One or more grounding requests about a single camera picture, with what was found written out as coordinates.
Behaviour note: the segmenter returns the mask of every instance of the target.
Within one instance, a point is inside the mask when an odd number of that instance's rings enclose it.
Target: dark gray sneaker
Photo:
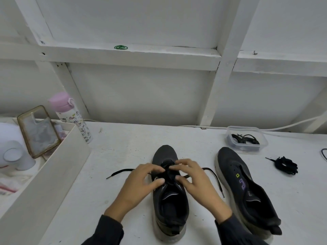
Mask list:
[[[230,196],[233,213],[251,233],[268,239],[281,235],[278,218],[264,189],[251,177],[245,162],[232,149],[223,147],[215,161],[216,173]]]
[[[164,173],[151,173],[151,179],[165,179],[165,183],[153,191],[153,227],[157,238],[168,243],[177,242],[183,237],[189,214],[185,189],[175,180],[180,173],[169,169],[176,160],[176,152],[169,145],[161,146],[152,160],[153,164],[166,169]]]

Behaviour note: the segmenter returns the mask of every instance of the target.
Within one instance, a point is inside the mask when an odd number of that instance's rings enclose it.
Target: hand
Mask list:
[[[182,176],[177,175],[178,180],[194,197],[194,199],[208,209],[221,223],[231,217],[232,211],[229,206],[219,197],[214,186],[204,170],[191,159],[181,159],[175,162],[177,165],[170,166],[170,169],[181,170],[192,178],[192,183]]]
[[[165,179],[160,178],[150,184],[145,184],[144,178],[152,171],[164,172],[165,169],[151,163],[140,164],[127,177],[122,189],[115,201],[104,212],[118,222],[121,222],[124,216],[136,207],[150,192],[161,186]]]

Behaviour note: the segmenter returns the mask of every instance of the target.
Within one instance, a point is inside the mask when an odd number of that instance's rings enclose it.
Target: purple logo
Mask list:
[[[243,179],[240,179],[240,180],[239,180],[239,183],[242,184],[242,189],[244,190],[244,189],[245,189],[245,183],[244,183]]]

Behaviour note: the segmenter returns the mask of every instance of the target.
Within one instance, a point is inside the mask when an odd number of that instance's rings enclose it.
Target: pink water bottle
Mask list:
[[[85,142],[90,143],[93,139],[84,119],[77,109],[74,99],[66,92],[60,92],[48,100],[62,122],[73,123],[78,126]]]

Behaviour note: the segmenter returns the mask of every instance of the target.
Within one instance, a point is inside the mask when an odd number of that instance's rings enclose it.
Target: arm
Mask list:
[[[144,178],[153,170],[165,171],[158,165],[148,163],[140,164],[130,173],[115,201],[101,216],[95,233],[82,245],[119,245],[124,236],[121,221],[125,215],[165,182],[165,179],[157,179],[149,185],[145,184]]]
[[[192,183],[182,176],[176,176],[189,194],[208,209],[215,217],[222,245],[267,245],[260,238],[248,233],[232,213],[231,208],[219,197],[217,191],[211,184],[209,177],[203,169],[190,159],[181,159],[175,162],[177,165],[170,166],[170,169],[181,170],[192,177]]]

